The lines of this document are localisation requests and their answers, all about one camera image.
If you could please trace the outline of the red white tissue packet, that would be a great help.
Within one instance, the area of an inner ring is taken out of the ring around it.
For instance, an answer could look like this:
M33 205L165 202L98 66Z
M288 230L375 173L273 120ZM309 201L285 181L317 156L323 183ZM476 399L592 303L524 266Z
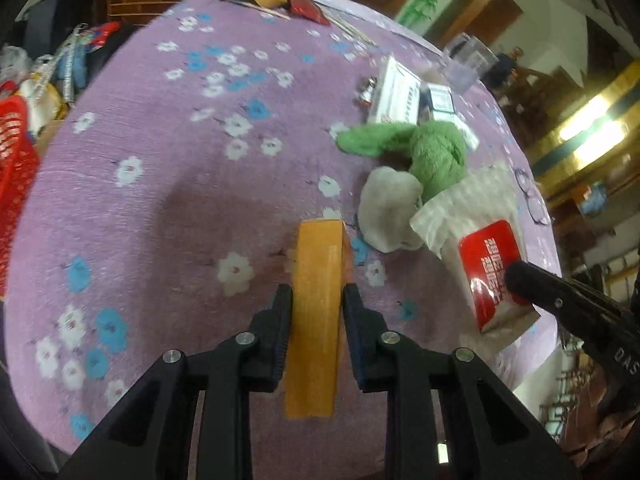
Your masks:
M458 256L480 343L485 352L498 353L539 318L530 302L506 287L506 268L522 260L512 226L500 219L465 235Z

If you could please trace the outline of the orange paper strip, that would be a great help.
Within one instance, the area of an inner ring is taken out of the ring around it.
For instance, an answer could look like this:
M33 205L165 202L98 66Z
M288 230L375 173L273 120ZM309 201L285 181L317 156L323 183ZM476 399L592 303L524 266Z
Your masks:
M342 292L351 279L350 243L344 222L303 222L297 235L285 364L284 410L289 419L334 415L343 339Z

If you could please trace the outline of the eyeglasses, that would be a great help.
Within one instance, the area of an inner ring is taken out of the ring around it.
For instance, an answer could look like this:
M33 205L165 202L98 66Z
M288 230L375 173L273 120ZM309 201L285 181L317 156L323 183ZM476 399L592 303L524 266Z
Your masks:
M524 195L530 218L538 226L550 226L551 218L535 181L521 168L515 168L513 173L516 184Z

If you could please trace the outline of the green plush cloth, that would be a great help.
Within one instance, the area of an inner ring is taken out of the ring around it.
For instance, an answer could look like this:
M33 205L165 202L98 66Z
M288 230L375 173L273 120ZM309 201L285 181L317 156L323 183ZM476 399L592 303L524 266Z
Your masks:
M339 133L335 143L348 154L381 157L394 153L408 159L408 173L423 186L423 203L462 181L468 170L466 144L452 122L430 119L420 125L361 125Z

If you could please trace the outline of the grey crumpled cloth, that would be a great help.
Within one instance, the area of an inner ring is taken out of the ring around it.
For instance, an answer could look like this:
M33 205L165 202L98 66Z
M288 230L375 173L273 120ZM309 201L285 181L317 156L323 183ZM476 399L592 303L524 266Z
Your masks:
M410 220L422 207L422 193L423 185L407 171L387 166L373 170L357 212L363 240L383 254L420 249L424 241L411 229Z

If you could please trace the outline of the purple floral tablecloth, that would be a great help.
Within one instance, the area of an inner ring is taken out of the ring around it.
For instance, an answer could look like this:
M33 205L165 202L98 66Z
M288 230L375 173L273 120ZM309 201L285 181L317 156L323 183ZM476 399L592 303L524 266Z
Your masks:
M4 322L15 399L67 455L63 479L121 479L82 452L164 352L213 350L292 280L306 220L343 223L367 307L425 348L468 346L509 387L550 356L548 314L483 344L455 276L426 248L379 252L358 226L378 160L342 152L359 85L437 50L380 14L323 0L347 30L182 0L135 32L78 100L21 215Z

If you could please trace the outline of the blue white small box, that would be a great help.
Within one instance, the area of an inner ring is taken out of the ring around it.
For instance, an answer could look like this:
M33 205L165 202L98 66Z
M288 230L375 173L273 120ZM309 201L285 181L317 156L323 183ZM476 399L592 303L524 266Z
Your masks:
M469 151L474 152L480 146L480 139L454 106L451 89L444 84L433 84L432 82L421 84L419 122L427 120L450 122L455 125L461 132Z

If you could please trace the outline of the clear glass mug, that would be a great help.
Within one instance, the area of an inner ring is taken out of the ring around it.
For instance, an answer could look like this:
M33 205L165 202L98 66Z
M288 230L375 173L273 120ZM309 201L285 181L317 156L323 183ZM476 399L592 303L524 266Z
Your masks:
M466 32L452 38L442 50L442 76L457 94L470 90L497 63L484 42Z

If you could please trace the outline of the white medicine box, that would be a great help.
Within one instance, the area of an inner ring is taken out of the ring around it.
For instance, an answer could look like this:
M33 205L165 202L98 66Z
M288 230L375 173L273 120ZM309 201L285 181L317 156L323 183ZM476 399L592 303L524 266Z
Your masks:
M374 87L367 123L416 125L422 80L393 56L386 58Z

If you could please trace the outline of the red plastic basket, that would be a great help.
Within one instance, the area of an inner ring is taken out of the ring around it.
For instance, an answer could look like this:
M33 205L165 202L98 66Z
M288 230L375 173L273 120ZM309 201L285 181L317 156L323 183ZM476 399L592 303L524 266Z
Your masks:
M27 134L27 105L20 96L1 102L0 162L0 278L4 295L17 223L39 167L39 157Z

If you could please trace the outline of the small red white vial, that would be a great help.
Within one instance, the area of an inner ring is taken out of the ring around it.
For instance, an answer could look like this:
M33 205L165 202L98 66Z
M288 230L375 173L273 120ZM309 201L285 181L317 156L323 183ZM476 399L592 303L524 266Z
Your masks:
M361 106L369 107L372 103L376 85L378 84L378 78L367 77L360 81L357 90L357 102Z

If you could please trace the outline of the dark red packet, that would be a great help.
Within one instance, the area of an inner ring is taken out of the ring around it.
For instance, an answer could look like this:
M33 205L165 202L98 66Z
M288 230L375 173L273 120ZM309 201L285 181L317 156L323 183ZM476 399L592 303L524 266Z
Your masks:
M312 0L288 0L288 10L299 18L304 18L319 25L331 25L322 10Z

